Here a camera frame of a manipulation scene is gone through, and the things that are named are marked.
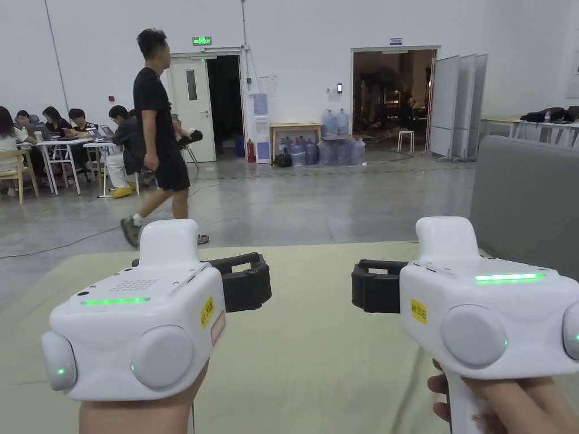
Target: white door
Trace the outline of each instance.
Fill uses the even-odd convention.
[[[174,57],[169,69],[173,113],[179,115],[184,129],[195,128],[203,133],[203,140],[191,145],[198,161],[215,161],[215,142],[211,119],[209,80],[205,59]],[[185,161],[190,157],[185,152]]]

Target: black shorts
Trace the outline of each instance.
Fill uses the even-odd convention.
[[[187,165],[181,152],[159,156],[159,167],[155,171],[155,178],[159,188],[165,191],[180,192],[191,186]]]

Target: open doorway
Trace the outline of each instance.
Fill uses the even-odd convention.
[[[374,50],[353,55],[354,135],[369,141],[373,152],[396,150],[399,132],[412,130],[416,151],[424,150],[436,50]]]
[[[239,56],[208,58],[207,76],[217,161],[244,157]]]

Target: exit sign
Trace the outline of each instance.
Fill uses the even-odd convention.
[[[211,37],[198,36],[197,38],[193,38],[193,45],[211,45]]]

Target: short black hair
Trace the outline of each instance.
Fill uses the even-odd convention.
[[[85,111],[82,109],[70,109],[68,111],[68,117],[70,117],[71,119],[78,119],[79,117],[86,118]]]
[[[127,109],[122,105],[115,105],[111,107],[111,109],[109,110],[110,118],[116,119],[118,116],[122,117],[124,120],[127,120],[129,118],[129,113],[127,112]]]
[[[159,48],[167,44],[167,35],[162,30],[154,28],[144,29],[137,36],[139,48],[145,59],[150,59],[157,54]]]

